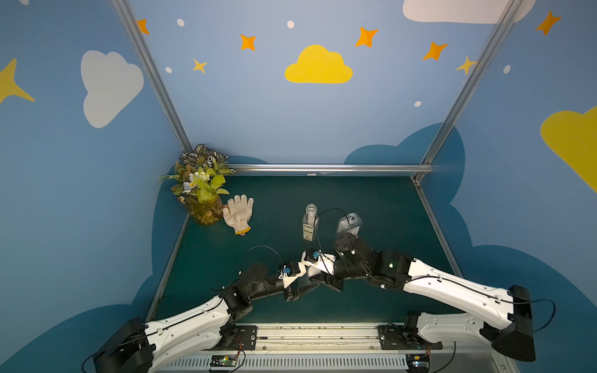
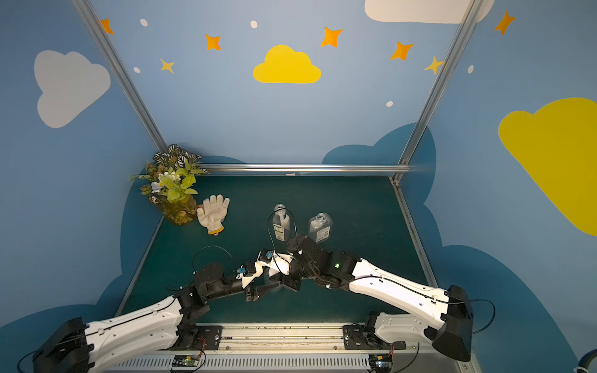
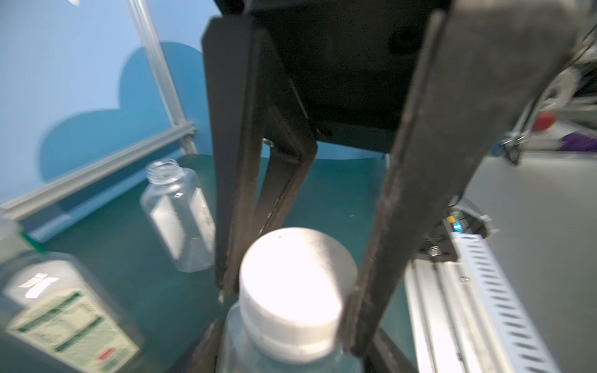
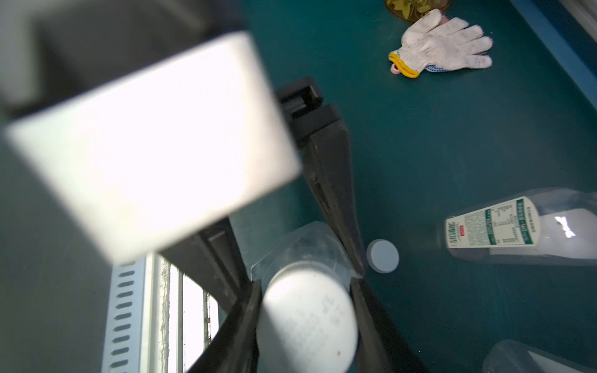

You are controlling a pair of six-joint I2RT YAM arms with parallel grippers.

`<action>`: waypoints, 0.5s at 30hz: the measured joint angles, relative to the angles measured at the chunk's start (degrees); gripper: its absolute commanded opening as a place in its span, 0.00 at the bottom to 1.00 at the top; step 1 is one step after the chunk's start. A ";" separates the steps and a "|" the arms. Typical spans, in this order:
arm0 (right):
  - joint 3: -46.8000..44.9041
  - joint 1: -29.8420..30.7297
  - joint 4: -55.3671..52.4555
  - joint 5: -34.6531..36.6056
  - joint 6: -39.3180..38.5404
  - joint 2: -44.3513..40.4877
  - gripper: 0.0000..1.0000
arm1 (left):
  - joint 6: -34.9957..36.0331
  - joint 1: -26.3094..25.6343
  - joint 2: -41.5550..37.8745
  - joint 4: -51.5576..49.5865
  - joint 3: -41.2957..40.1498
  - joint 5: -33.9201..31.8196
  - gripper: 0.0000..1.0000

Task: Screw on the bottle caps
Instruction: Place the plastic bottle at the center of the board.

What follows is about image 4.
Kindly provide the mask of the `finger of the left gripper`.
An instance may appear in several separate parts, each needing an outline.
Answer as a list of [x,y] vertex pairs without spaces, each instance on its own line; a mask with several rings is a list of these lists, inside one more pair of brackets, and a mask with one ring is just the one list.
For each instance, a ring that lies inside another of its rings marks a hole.
[[233,227],[224,218],[161,255],[230,312],[249,282]]

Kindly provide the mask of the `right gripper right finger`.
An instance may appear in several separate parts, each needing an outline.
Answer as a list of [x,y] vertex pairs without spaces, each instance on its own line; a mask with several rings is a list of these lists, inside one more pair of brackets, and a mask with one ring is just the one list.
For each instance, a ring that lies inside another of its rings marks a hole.
[[358,372],[428,371],[401,337],[364,279],[351,279],[351,298],[359,328],[359,345],[355,358]]

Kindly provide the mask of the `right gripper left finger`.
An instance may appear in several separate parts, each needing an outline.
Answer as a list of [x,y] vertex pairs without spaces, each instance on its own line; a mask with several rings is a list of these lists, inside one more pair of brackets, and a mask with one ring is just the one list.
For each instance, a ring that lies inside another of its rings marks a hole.
[[262,302],[259,281],[251,281],[190,372],[256,372],[259,360],[257,322]]

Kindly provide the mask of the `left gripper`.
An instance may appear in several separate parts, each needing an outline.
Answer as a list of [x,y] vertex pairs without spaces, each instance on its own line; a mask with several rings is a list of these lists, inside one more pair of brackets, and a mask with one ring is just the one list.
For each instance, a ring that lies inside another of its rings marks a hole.
[[304,178],[356,272],[363,275],[366,255],[356,210],[351,135],[340,111],[323,104],[312,76],[276,89],[275,95],[303,150]]

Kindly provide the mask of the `white bottle cap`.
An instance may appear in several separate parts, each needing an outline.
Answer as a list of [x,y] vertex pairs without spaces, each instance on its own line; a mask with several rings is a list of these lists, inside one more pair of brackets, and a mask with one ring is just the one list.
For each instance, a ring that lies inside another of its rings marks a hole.
[[256,338],[269,372],[348,371],[359,341],[348,290],[323,264],[289,264],[267,286]]
[[395,271],[400,263],[400,254],[396,246],[385,239],[375,239],[368,244],[367,261],[371,269],[380,274]]

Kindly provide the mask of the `square clear plastic bottle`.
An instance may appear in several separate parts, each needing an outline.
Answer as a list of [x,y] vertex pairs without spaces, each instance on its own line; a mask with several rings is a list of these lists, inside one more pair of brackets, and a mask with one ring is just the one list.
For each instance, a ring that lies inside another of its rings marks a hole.
[[484,359],[482,372],[582,373],[596,370],[515,340],[502,340]]

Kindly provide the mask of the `tall clear labelled bottle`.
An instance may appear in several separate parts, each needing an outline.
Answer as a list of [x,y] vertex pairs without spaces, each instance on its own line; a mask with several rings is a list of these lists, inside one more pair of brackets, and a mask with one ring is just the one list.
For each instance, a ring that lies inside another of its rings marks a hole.
[[564,187],[516,194],[447,217],[441,244],[483,264],[594,266],[596,194]]

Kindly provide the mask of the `round clear plastic bottle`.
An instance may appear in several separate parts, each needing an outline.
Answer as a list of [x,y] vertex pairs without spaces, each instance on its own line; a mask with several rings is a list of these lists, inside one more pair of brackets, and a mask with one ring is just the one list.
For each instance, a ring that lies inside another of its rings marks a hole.
[[312,222],[284,236],[253,264],[250,279],[261,281],[262,289],[266,289],[276,273],[296,263],[326,267],[346,288],[350,288],[352,278],[362,277],[332,228],[323,222]]

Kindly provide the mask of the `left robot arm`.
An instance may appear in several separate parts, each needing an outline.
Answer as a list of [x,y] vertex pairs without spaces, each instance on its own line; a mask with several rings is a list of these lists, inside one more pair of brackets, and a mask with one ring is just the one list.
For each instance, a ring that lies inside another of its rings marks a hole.
[[11,149],[115,263],[160,252],[230,309],[229,216],[304,177],[365,272],[351,140],[306,76],[273,90],[235,1],[84,1],[34,22],[42,98]]

